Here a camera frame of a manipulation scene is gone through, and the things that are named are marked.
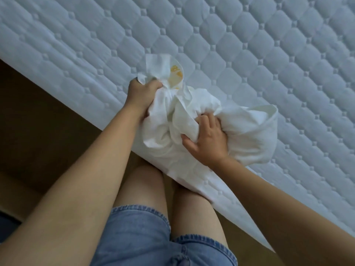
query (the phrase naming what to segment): person's right hand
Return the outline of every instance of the person's right hand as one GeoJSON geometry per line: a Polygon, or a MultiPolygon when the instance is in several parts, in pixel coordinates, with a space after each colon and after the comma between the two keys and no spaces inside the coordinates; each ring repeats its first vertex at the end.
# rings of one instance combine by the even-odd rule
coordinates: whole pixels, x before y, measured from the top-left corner
{"type": "Polygon", "coordinates": [[[227,135],[222,131],[220,120],[212,113],[196,118],[200,127],[197,143],[181,134],[182,144],[195,159],[213,170],[225,158],[228,158],[227,135]]]}

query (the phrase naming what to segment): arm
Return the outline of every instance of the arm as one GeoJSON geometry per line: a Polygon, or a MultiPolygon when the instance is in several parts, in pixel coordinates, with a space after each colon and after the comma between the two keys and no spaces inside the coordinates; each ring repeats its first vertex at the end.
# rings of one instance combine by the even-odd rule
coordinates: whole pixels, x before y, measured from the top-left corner
{"type": "Polygon", "coordinates": [[[140,119],[157,80],[136,79],[127,101],[89,149],[0,246],[0,265],[89,265],[117,196],[140,119]]]}
{"type": "Polygon", "coordinates": [[[227,136],[212,114],[197,118],[187,150],[233,191],[286,265],[355,265],[355,238],[228,156],[227,136]]]}

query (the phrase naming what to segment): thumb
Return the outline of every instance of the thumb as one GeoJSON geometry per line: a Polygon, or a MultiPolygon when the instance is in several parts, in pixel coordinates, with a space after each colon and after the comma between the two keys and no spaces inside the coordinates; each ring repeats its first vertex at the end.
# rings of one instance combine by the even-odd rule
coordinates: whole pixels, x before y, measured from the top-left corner
{"type": "Polygon", "coordinates": [[[162,86],[163,86],[162,82],[160,82],[157,79],[153,79],[148,83],[148,87],[154,90],[160,89],[162,86]]]}
{"type": "Polygon", "coordinates": [[[196,145],[196,143],[191,141],[189,137],[184,134],[181,134],[181,139],[182,145],[187,149],[188,152],[190,152],[192,155],[198,152],[198,146],[196,145]]]}

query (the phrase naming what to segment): hand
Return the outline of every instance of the hand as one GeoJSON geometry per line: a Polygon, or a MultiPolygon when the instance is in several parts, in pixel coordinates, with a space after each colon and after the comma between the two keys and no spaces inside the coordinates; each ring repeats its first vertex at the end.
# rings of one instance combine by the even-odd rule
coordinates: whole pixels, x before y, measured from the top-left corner
{"type": "Polygon", "coordinates": [[[133,107],[137,109],[140,116],[143,116],[152,104],[157,89],[160,89],[162,86],[162,83],[156,79],[151,80],[145,85],[139,83],[136,78],[131,80],[128,86],[125,107],[133,107]]]}
{"type": "Polygon", "coordinates": [[[222,131],[220,120],[212,113],[196,118],[200,127],[197,143],[181,134],[183,146],[195,159],[213,170],[228,156],[227,135],[222,131]]]}

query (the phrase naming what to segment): person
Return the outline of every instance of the person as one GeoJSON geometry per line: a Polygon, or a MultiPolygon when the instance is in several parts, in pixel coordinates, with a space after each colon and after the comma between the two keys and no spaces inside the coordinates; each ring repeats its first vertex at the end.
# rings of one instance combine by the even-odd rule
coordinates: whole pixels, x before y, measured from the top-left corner
{"type": "MultiPolygon", "coordinates": [[[[118,192],[140,120],[161,86],[130,82],[124,107],[0,245],[0,265],[237,265],[202,196],[178,186],[170,227],[158,169],[136,168],[118,192]]],[[[355,265],[351,235],[229,157],[215,116],[196,121],[197,143],[182,135],[183,145],[230,187],[286,265],[355,265]]]]}

